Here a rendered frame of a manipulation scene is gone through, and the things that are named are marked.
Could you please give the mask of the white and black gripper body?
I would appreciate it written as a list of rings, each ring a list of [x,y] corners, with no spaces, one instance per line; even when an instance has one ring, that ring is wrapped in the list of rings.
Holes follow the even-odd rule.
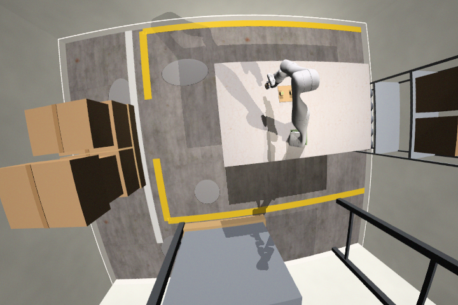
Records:
[[[274,75],[272,75],[271,73],[267,74],[267,78],[268,78],[271,88],[276,87],[279,83],[283,81],[277,78],[276,73],[274,73]]]

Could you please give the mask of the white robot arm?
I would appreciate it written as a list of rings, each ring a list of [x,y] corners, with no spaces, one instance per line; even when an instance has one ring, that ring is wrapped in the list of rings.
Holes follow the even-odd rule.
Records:
[[[310,110],[300,98],[300,94],[316,90],[319,87],[320,79],[315,69],[308,70],[308,68],[300,67],[298,64],[291,62],[289,60],[283,60],[276,76],[280,80],[286,77],[291,78],[293,102],[291,121],[299,133],[291,132],[289,134],[288,144],[294,147],[303,147],[306,143]]]

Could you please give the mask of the tan square mat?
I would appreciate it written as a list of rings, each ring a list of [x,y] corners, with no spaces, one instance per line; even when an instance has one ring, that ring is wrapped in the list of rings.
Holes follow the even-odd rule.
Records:
[[[290,102],[292,101],[292,95],[289,94],[291,86],[278,86],[278,92],[284,92],[284,95],[279,95],[279,102]]]

